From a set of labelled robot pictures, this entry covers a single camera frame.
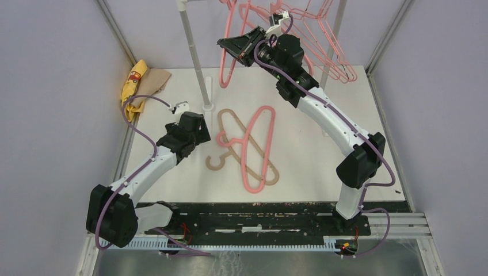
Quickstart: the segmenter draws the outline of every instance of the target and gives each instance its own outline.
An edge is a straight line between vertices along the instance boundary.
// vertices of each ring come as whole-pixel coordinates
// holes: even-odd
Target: folded cloth
[[[148,68],[144,60],[140,60],[132,68],[129,77],[125,81],[122,89],[122,104],[133,95],[153,95],[164,90],[166,82],[171,77],[171,73],[158,68]],[[145,98],[134,99],[125,106],[125,115],[131,122],[135,113],[142,113]]]

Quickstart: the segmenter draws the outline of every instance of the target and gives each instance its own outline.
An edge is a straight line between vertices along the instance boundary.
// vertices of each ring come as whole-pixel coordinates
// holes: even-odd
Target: gray floor
[[[360,240],[360,252],[376,241]],[[167,258],[154,251],[107,250],[94,275],[425,275],[415,240],[388,240],[362,258],[331,252],[213,252],[211,257]]]

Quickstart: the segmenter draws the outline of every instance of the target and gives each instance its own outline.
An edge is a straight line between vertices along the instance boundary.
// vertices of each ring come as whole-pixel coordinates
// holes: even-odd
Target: robotic arm
[[[108,187],[98,185],[91,191],[86,219],[88,231],[95,233],[98,221],[102,220],[100,237],[118,247],[124,247],[137,233],[168,225],[173,214],[168,206],[154,204],[137,209],[135,207],[144,193],[163,174],[188,157],[197,145],[210,141],[203,115],[189,110],[187,102],[176,105],[173,110],[176,122],[165,126],[167,134],[157,141],[154,158],[153,154],[149,154],[126,176]],[[105,215],[100,218],[103,208],[114,193],[116,194],[109,202]]]
[[[274,25],[281,24],[275,20],[277,17],[282,18],[279,14],[270,17],[273,25],[270,29],[273,28],[275,35]],[[381,155],[386,140],[379,132],[371,135],[357,126],[331,102],[318,82],[302,67],[304,51],[299,38],[282,34],[275,43],[268,44],[269,33],[258,26],[243,36],[220,39],[217,44],[244,66],[249,67],[256,62],[272,74],[277,79],[276,89],[283,99],[312,118],[339,146],[346,158],[336,169],[342,188],[335,211],[346,221],[353,220],[359,215],[364,184],[382,164],[360,136],[368,137]]]

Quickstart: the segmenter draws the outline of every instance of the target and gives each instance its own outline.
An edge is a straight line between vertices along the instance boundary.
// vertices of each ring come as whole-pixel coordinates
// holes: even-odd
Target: white table
[[[362,66],[355,66],[358,80],[346,85],[329,79],[326,94],[352,120],[370,133],[384,133],[369,83]],[[203,104],[195,71],[190,69],[169,70],[173,75],[166,88],[158,97],[176,104],[188,101],[192,111],[202,113]],[[203,69],[204,76],[213,77],[213,97],[216,105],[213,114],[212,141],[198,146],[189,158],[167,172],[143,196],[141,202],[164,200],[167,202],[317,202],[337,201],[341,182],[336,175],[336,167],[344,156],[332,139],[324,136],[320,127],[312,119],[285,102],[275,88],[276,80],[263,69],[236,68],[226,89],[218,85],[218,68]],[[220,171],[211,171],[205,166],[207,156],[212,163],[218,163],[218,156],[227,151],[217,145],[218,133],[216,116],[224,108],[234,110],[244,125],[262,105],[270,105],[276,110],[276,121],[270,160],[280,173],[280,180],[274,186],[266,186],[258,194],[247,192],[242,184],[240,165],[232,158]],[[257,121],[252,136],[263,148],[269,125],[269,112]],[[158,140],[166,134],[165,124],[174,118],[163,104],[149,100],[144,113],[139,117],[138,128]],[[224,126],[230,138],[241,138],[243,133],[230,116],[224,116]],[[235,147],[240,153],[240,146]],[[151,145],[139,135],[135,135],[128,158],[127,171],[137,166],[152,151]],[[261,171],[262,159],[249,145],[248,166]],[[384,156],[395,169],[390,149]],[[268,171],[268,179],[273,174]],[[258,181],[249,177],[251,185]],[[373,179],[374,182],[389,182],[390,176],[382,166]],[[367,201],[403,201],[400,183],[389,188],[368,189]]]

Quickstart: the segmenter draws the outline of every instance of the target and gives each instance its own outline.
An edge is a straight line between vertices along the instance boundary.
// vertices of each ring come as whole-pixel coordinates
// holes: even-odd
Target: gray wall
[[[93,0],[2,1],[0,275],[72,275],[129,70]]]
[[[269,3],[275,1],[252,2],[269,7]],[[308,0],[287,2],[305,8]],[[352,64],[368,63],[401,2],[402,0],[348,0],[339,41]],[[146,60],[152,67],[193,67],[175,0],[139,0],[137,5],[131,0],[107,0],[107,3],[136,58]],[[323,0],[313,0],[311,10],[321,3]],[[339,0],[334,0],[330,12],[328,22],[331,27],[334,24],[338,3]],[[220,64],[221,49],[216,42],[224,34],[227,15],[227,6],[218,0],[188,4],[188,16],[203,67],[218,67]],[[314,30],[319,30],[317,24],[310,25]],[[237,10],[232,27],[231,35],[238,35],[241,18]],[[325,43],[324,35],[318,38],[322,45],[328,45]]]
[[[488,1],[416,1],[375,75],[448,275],[488,271]]]

